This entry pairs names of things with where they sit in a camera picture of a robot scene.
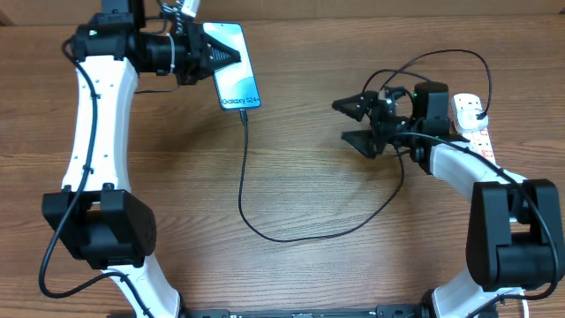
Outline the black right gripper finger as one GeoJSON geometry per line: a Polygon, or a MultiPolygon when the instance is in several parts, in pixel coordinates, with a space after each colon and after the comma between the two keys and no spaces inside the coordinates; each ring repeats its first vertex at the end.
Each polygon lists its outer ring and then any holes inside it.
{"type": "Polygon", "coordinates": [[[377,105],[377,93],[362,93],[333,101],[332,109],[361,122],[364,117],[372,119],[373,108],[377,105]]]}
{"type": "Polygon", "coordinates": [[[343,132],[341,139],[353,146],[366,158],[375,158],[377,155],[381,155],[384,150],[384,145],[379,143],[375,132],[372,130],[343,132]]]}

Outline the blue Galaxy smartphone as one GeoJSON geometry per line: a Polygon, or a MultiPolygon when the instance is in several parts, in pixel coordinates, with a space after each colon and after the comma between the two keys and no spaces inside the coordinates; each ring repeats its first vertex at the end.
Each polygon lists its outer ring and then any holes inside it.
{"type": "Polygon", "coordinates": [[[222,44],[236,50],[240,61],[214,73],[216,91],[224,110],[247,110],[261,105],[244,30],[238,23],[205,22],[204,31],[222,44]]]}

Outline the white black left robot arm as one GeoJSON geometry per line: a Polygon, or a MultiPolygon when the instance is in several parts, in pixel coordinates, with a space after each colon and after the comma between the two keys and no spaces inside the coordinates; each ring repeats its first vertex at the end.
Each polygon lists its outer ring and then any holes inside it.
{"type": "Polygon", "coordinates": [[[72,157],[57,193],[41,210],[71,256],[110,278],[137,317],[186,317],[181,294],[154,253],[152,209],[132,194],[127,144],[132,101],[143,72],[193,85],[241,54],[195,22],[195,0],[163,4],[169,33],[146,31],[141,1],[106,1],[62,46],[74,65],[79,102],[72,157]]]}

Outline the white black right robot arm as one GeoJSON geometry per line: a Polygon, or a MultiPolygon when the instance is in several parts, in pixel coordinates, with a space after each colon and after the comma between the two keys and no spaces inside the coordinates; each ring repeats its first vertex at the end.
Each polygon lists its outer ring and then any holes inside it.
{"type": "Polygon", "coordinates": [[[343,139],[373,158],[386,146],[408,148],[427,174],[471,205],[465,269],[417,305],[379,305],[379,317],[494,317],[507,299],[539,300],[564,276],[560,197],[554,183],[509,172],[494,159],[480,99],[451,95],[425,81],[411,91],[384,87],[333,103],[369,128],[343,139]]]}

